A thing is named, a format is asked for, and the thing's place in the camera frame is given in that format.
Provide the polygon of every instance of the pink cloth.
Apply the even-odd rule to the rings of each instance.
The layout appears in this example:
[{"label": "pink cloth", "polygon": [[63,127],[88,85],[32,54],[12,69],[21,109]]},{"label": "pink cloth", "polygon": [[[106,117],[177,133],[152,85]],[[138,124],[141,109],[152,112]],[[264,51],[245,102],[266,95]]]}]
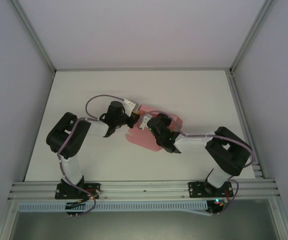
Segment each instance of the pink cloth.
[{"label": "pink cloth", "polygon": [[[150,112],[150,111],[158,111],[158,109],[149,107],[147,105],[142,105],[138,110],[140,115],[143,115],[146,112]],[[151,114],[151,115],[153,117],[156,117],[158,115],[158,113],[157,114]],[[178,123],[179,127],[181,128],[183,126],[182,119],[180,119],[176,115],[172,115],[172,114],[170,114],[170,115],[174,118],[174,120]],[[176,129],[176,126],[175,126],[173,121],[170,124],[169,128],[172,131]],[[154,152],[158,152],[162,149],[161,146],[157,145],[155,137],[153,136],[153,134],[150,132],[150,130],[147,127],[144,130],[140,130],[135,125],[133,128],[130,128],[128,130],[128,134],[126,134],[126,139],[128,142],[130,142],[132,144],[136,144],[136,145],[141,146],[143,148],[150,149]]]}]

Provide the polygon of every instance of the white table surface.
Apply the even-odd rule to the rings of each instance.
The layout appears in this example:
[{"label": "white table surface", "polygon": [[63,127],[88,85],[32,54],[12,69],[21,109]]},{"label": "white table surface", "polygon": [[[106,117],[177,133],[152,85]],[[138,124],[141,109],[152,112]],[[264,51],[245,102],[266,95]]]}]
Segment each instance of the white table surface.
[{"label": "white table surface", "polygon": [[[37,137],[26,181],[59,181],[56,154],[46,137],[66,112],[85,117],[86,101],[99,94],[135,100],[178,115],[188,133],[208,133],[225,126],[243,139],[228,81],[223,70],[197,71],[58,71]],[[100,116],[112,98],[89,104]],[[126,126],[109,138],[86,137],[79,153],[87,181],[197,180],[206,178],[216,162],[204,146],[199,152],[153,152],[129,143]],[[252,167],[237,179],[255,178]]]}]

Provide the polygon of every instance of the black bracket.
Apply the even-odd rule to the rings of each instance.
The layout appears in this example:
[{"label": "black bracket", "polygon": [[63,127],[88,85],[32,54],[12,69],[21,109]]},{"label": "black bracket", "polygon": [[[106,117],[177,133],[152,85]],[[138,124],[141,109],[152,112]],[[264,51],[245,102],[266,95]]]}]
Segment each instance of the black bracket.
[{"label": "black bracket", "polygon": [[[77,184],[78,187],[88,191],[91,195],[95,196],[95,199],[99,199],[100,193],[100,183],[85,183],[84,177]],[[61,180],[61,183],[57,185],[55,199],[61,200],[71,200],[71,199],[86,199],[87,194],[83,191],[80,191],[70,184],[66,183],[64,180]]]},{"label": "black bracket", "polygon": [[192,181],[188,183],[188,192],[191,199],[197,198],[225,198],[227,195],[233,197],[232,184],[226,181],[222,187],[214,188],[212,192],[206,191],[205,182]]}]

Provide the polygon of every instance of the white wall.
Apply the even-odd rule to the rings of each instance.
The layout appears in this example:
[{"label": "white wall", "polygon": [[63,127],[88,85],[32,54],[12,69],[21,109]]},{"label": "white wall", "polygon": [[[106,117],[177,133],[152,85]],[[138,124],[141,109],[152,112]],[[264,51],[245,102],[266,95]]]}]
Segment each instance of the white wall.
[{"label": "white wall", "polygon": [[274,4],[236,75],[262,161],[288,215],[288,1]]},{"label": "white wall", "polygon": [[24,177],[51,82],[10,4],[0,0],[0,220],[12,182]]},{"label": "white wall", "polygon": [[229,67],[264,0],[19,0],[56,69]]}]

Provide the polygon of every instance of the glass panel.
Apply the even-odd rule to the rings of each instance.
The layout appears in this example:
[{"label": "glass panel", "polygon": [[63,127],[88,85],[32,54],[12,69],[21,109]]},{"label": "glass panel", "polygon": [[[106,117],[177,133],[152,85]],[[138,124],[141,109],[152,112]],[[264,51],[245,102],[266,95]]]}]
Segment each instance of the glass panel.
[{"label": "glass panel", "polygon": [[18,213],[12,240],[276,240],[267,201],[237,200],[220,216],[187,212]]}]

